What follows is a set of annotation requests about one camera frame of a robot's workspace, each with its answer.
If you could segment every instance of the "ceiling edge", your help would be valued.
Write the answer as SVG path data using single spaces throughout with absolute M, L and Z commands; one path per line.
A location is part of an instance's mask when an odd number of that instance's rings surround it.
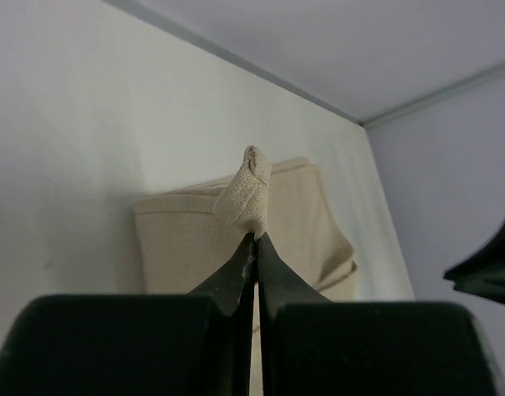
M 252 74 L 257 75 L 264 80 L 267 80 L 270 83 L 277 85 L 285 89 L 286 91 L 292 92 L 295 95 L 302 97 L 306 101 L 310 101 L 317 106 L 322 107 L 327 111 L 331 111 L 332 113 L 341 116 L 342 118 L 349 120 L 357 125 L 361 124 L 361 121 L 356 117 L 347 114 L 345 111 L 338 109 L 335 106 L 330 105 L 329 103 L 307 93 L 303 89 L 298 88 L 297 86 L 287 82 L 282 78 L 278 78 L 272 73 L 267 72 L 265 69 L 260 68 L 256 64 L 252 64 L 248 60 L 233 54 L 232 52 L 226 50 L 225 48 L 217 45 L 215 42 L 207 40 L 205 37 L 198 35 L 194 31 L 187 29 L 185 26 L 178 24 L 175 21 L 163 16 L 162 14 L 144 6 L 143 4 L 138 3 L 136 0 L 102 0 L 114 7 L 119 8 L 120 10 L 131 14 L 132 16 L 140 19 L 141 21 L 145 21 L 152 26 L 157 27 L 162 31 L 166 31 L 167 33 L 176 36 L 177 38 L 184 40 L 202 50 L 209 52 L 218 58 L 221 58 L 231 64 L 238 66 Z
M 472 74 L 469 77 L 452 82 L 449 85 L 438 88 L 437 90 L 425 95 L 421 95 L 411 101 L 407 101 L 401 105 L 394 106 L 388 110 L 371 115 L 361 122 L 361 126 L 366 130 L 376 128 L 504 76 L 505 61 L 495 64 L 494 66 L 486 68 L 478 73 Z

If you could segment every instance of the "beige fabric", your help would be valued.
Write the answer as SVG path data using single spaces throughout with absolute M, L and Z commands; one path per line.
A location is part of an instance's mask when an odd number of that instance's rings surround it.
M 240 172 L 247 169 L 242 166 Z M 257 182 L 267 186 L 268 166 L 264 164 L 257 175 L 262 175 Z M 229 226 L 233 217 L 219 219 L 213 208 L 220 213 L 222 206 L 217 203 L 229 203 L 220 197 L 232 190 L 224 189 L 232 180 L 228 177 L 135 203 L 148 293 L 186 293 L 230 258 L 246 231 Z M 276 164 L 268 190 L 267 232 L 281 258 L 330 299 L 352 299 L 353 248 L 330 213 L 319 169 L 306 158 Z M 231 212 L 239 210 L 232 207 Z M 244 216 L 234 218 L 240 224 L 246 221 Z
M 212 211 L 226 225 L 254 233 L 258 240 L 266 232 L 270 178 L 271 164 L 258 148 L 247 147 L 241 168 Z

